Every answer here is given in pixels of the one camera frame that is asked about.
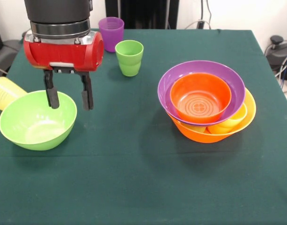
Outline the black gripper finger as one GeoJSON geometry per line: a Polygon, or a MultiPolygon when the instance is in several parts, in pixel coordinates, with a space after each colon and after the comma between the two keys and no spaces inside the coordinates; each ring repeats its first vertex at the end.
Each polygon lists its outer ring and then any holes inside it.
{"type": "Polygon", "coordinates": [[[52,109],[59,108],[59,98],[57,89],[53,85],[53,71],[52,70],[44,70],[44,83],[45,83],[45,90],[48,100],[48,105],[52,109]]]}
{"type": "Polygon", "coordinates": [[[84,110],[92,110],[94,107],[93,96],[92,96],[92,88],[91,88],[91,79],[89,72],[78,72],[77,73],[81,81],[83,83],[83,91],[82,91],[82,100],[83,100],[83,108],[84,110]]]}

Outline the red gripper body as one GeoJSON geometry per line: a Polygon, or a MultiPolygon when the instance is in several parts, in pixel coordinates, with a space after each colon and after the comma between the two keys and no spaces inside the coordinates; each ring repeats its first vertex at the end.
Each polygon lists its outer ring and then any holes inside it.
{"type": "Polygon", "coordinates": [[[76,71],[96,71],[102,64],[104,43],[98,31],[78,39],[37,39],[29,30],[24,36],[23,47],[29,63],[40,69],[62,67],[76,71]]]}

